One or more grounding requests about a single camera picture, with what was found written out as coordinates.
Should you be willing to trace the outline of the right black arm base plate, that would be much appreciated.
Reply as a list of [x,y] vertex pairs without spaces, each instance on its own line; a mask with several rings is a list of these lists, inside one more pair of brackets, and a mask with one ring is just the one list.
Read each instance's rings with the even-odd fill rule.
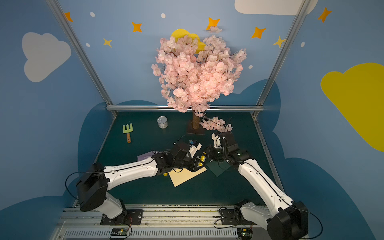
[[239,226],[239,225],[256,225],[255,223],[245,220],[240,210],[238,209],[227,209],[227,208],[219,208],[218,210],[220,214],[220,223],[224,226]]

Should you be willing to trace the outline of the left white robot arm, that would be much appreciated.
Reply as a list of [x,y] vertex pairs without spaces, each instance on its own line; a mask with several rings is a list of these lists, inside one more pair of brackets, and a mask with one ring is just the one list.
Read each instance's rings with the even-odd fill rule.
[[106,167],[100,163],[93,164],[76,184],[80,210],[96,210],[104,218],[122,223],[128,218],[128,212],[124,202],[109,194],[109,190],[137,179],[168,174],[176,169],[196,172],[205,166],[201,159],[195,157],[201,147],[199,142],[180,142],[175,143],[171,150],[152,154],[142,161]]

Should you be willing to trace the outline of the purple envelope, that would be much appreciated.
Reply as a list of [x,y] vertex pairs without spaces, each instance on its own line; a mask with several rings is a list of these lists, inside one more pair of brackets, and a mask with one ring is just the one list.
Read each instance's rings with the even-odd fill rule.
[[147,159],[147,158],[151,158],[152,155],[154,155],[153,152],[148,152],[148,153],[139,155],[139,156],[137,156],[137,161],[140,162],[140,161],[143,161],[143,160],[145,160],[145,159]]

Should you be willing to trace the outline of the cream yellow envelope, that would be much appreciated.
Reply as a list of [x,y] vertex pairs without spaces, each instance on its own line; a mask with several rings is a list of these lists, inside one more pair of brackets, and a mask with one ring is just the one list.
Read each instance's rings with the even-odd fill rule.
[[172,180],[172,183],[174,185],[174,187],[177,187],[183,183],[185,183],[186,181],[204,173],[207,169],[205,167],[203,167],[202,169],[199,169],[198,171],[196,172],[191,172],[187,169],[183,169],[182,171],[180,172],[175,172],[175,171],[171,171],[169,173],[169,176]]

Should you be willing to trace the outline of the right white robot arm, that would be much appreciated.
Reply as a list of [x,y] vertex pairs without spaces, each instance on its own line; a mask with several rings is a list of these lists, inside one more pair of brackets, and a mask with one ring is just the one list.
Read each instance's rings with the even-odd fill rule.
[[299,240],[309,233],[308,209],[294,202],[262,170],[248,151],[241,150],[231,132],[212,134],[213,145],[205,149],[208,160],[226,162],[252,185],[266,209],[252,202],[240,205],[242,217],[265,229],[272,240]]

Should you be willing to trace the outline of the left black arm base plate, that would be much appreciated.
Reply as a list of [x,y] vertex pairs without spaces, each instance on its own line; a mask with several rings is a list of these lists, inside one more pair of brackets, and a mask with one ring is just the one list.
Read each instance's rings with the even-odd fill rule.
[[125,210],[122,214],[114,219],[108,218],[105,214],[102,214],[100,222],[101,226],[139,226],[143,219],[144,210]]

